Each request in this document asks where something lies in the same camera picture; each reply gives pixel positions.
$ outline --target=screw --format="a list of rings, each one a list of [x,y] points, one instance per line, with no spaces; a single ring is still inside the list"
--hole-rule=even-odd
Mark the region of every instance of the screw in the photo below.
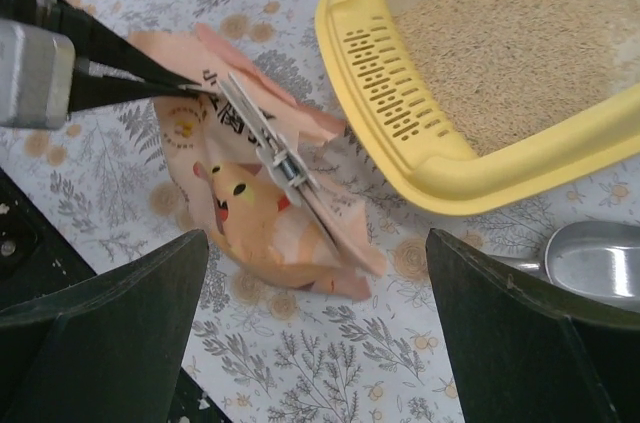
[[[13,255],[16,251],[16,244],[12,240],[7,240],[0,246],[0,255],[7,257]]]

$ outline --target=crumpled pink fabric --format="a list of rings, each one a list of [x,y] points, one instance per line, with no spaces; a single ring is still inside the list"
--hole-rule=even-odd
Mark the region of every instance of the crumpled pink fabric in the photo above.
[[[234,72],[271,126],[294,148],[340,135],[345,122],[300,104],[211,28],[192,33],[137,32],[131,43],[171,71],[219,93]],[[256,156],[246,125],[218,98],[156,98],[169,173],[197,226],[240,266],[274,286],[364,300],[364,270],[382,276],[386,259],[367,237],[364,201],[323,175],[306,195],[337,242],[337,251],[303,209],[293,206]]]

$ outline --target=table surface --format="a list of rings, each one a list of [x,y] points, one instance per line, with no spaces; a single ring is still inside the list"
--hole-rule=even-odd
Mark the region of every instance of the table surface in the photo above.
[[[339,114],[315,40],[317,0],[71,1],[123,35],[208,23],[300,100]],[[238,21],[248,22],[246,32]],[[75,116],[48,136],[3,130],[0,164],[98,272],[181,231],[182,203],[152,192],[169,176],[148,102]],[[426,274],[429,228],[487,253],[533,256],[573,221],[640,223],[640,158],[473,218],[439,217],[404,202],[354,138],[311,164],[367,199],[370,235],[391,264],[372,282],[375,296],[352,304],[247,282],[212,248],[184,367],[238,423],[264,422],[265,414],[296,423],[461,423]]]

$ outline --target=yellow litter box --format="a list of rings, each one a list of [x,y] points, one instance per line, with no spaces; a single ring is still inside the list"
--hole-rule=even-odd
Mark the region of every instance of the yellow litter box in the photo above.
[[[640,152],[640,85],[541,133],[478,157],[440,111],[392,15],[419,0],[320,0],[316,32],[356,135],[415,205],[473,215],[567,183]]]

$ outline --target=gray scoop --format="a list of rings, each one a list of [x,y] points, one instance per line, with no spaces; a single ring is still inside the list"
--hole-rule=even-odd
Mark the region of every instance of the gray scoop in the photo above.
[[[572,293],[640,312],[640,226],[572,223],[551,236],[543,262],[492,257]]]

